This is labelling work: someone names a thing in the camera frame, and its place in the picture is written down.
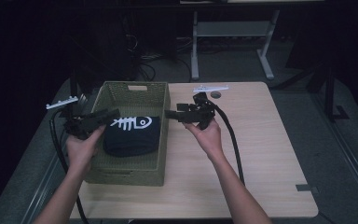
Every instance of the hand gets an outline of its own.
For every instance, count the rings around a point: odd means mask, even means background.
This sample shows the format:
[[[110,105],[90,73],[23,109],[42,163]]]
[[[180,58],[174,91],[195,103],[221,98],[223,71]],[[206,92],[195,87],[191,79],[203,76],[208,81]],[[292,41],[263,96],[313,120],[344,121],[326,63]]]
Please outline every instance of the hand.
[[[80,140],[73,135],[68,136],[66,148],[69,156],[69,171],[85,175],[90,170],[90,161],[97,153],[96,143],[103,134],[104,128],[105,125],[100,126],[86,140]]]
[[[212,119],[205,130],[192,123],[183,123],[186,129],[194,134],[202,149],[206,152],[211,161],[219,160],[224,157],[222,149],[222,136],[219,124]]]

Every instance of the white fish graphic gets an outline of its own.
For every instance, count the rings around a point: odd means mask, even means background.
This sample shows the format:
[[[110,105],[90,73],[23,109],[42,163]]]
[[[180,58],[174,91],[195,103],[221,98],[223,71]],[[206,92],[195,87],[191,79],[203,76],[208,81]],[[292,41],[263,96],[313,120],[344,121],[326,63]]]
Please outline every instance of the white fish graphic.
[[[120,118],[120,119],[114,119],[113,123],[110,124],[110,126],[114,126],[115,124],[118,124],[118,128],[122,128],[123,131],[130,131],[132,126],[133,129],[145,129],[152,123],[152,119],[150,117],[130,117],[130,118]]]

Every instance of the person's left hand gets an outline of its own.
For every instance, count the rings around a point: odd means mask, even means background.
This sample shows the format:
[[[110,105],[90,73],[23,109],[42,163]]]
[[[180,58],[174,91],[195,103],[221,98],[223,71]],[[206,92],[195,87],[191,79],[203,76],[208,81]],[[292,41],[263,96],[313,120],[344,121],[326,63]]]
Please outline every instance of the person's left hand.
[[[103,134],[104,126],[95,130],[88,139],[80,140],[69,135],[66,140],[66,149],[69,156],[69,171],[77,171],[85,175],[91,168],[91,158],[97,153],[96,143]]]

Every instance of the metal stand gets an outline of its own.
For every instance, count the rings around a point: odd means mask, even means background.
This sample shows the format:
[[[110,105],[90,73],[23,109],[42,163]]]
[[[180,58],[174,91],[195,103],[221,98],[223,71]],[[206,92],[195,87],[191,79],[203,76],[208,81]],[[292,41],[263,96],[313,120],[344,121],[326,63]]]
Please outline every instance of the metal stand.
[[[257,50],[267,79],[273,79],[271,68],[267,60],[267,51],[275,30],[279,10],[275,10],[270,21],[198,21],[197,11],[193,20],[193,50],[191,52],[191,77],[200,78],[199,62],[197,57],[197,38],[199,36],[264,36],[266,42],[262,49]]]
[[[335,122],[336,119],[349,119],[349,116],[341,105],[336,105],[338,114],[334,114],[334,74],[332,67],[329,67],[329,71],[326,77],[326,89],[324,93],[324,113],[331,122]]]

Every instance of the white stand frame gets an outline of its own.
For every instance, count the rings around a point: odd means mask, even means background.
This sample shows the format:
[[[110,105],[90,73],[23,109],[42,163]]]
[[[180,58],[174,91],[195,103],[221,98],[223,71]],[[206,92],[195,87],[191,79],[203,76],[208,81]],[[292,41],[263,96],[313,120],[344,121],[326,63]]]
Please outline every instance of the white stand frame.
[[[267,51],[274,34],[279,10],[275,10],[270,21],[198,21],[198,13],[194,12],[193,21],[193,50],[191,52],[191,78],[198,80],[199,60],[197,57],[197,38],[199,36],[264,36],[266,42],[262,49],[257,50],[257,56],[263,66],[267,79],[274,75],[267,60]]]

